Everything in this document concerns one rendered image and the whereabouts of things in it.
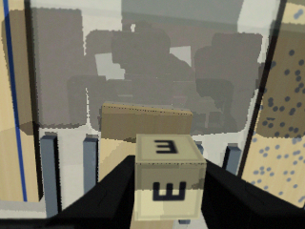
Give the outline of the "beige cube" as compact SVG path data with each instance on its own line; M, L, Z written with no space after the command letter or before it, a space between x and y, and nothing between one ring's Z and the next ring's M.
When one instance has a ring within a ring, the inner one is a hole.
M191 135L136 135L134 220L200 219L206 167Z

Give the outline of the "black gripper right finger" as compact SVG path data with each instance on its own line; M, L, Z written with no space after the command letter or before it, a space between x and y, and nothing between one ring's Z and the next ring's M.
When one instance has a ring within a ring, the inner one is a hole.
M208 229L305 229L305 209L205 160L201 211Z

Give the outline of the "light wooden strip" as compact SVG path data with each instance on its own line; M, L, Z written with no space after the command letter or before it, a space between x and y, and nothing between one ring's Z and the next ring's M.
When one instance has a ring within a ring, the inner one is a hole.
M99 181L124 158L135 155L136 135L189 135L190 111L104 103L102 105ZM173 219L134 220L130 229L173 229Z

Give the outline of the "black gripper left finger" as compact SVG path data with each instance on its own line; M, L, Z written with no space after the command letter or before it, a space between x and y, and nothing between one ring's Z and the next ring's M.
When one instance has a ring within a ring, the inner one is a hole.
M0 229L130 229L135 155L124 158L84 196L48 219L0 219Z

